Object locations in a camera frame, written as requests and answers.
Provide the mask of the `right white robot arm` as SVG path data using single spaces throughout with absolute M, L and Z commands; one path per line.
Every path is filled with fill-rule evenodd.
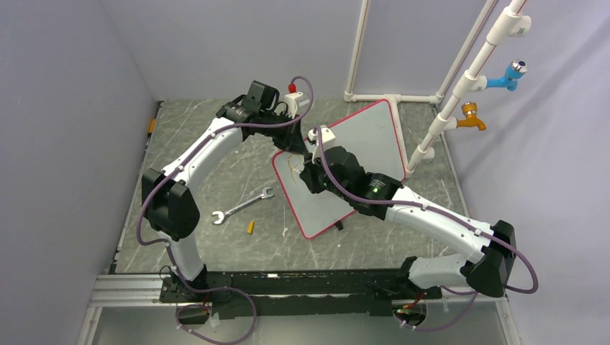
M 313 194 L 330 192 L 357 213 L 410 226 L 456 253 L 449 257 L 407 257 L 396 279 L 405 298 L 441 285 L 466 285 L 477 293 L 499 298 L 508 287 L 516 254 L 514 227 L 507 221 L 478 221 L 415 193 L 380 172 L 368 172 L 344 147 L 332 147 L 323 157 L 304 157 L 299 177 Z

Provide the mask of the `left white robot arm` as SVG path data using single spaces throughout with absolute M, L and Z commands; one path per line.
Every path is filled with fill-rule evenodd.
M 298 91 L 294 82 L 288 94 L 254 80 L 246 94 L 227 102 L 216 112 L 204 133 L 178 158 L 161 170 L 142 174 L 142 206 L 136 238 L 142 246 L 162 243 L 170 258 L 170 269 L 182 277 L 178 292 L 190 302 L 201 300 L 207 289 L 206 265 L 194 231 L 200 220 L 194 193 L 210 172 L 248 137 L 259 134 L 280 150 L 305 155 L 301 120 L 314 100 L 311 83 Z

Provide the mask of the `red-framed whiteboard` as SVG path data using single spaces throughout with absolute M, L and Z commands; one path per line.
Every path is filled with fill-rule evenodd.
M 334 143 L 353 153 L 365 171 L 400 181 L 406 177 L 404 140 L 396 131 L 396 118 L 388 101 L 377 101 L 328 128 L 335 135 Z M 302 236 L 313 239 L 356 210 L 328 191 L 310 193 L 299 177 L 303 163 L 301 155 L 285 151 L 277 152 L 271 160 Z

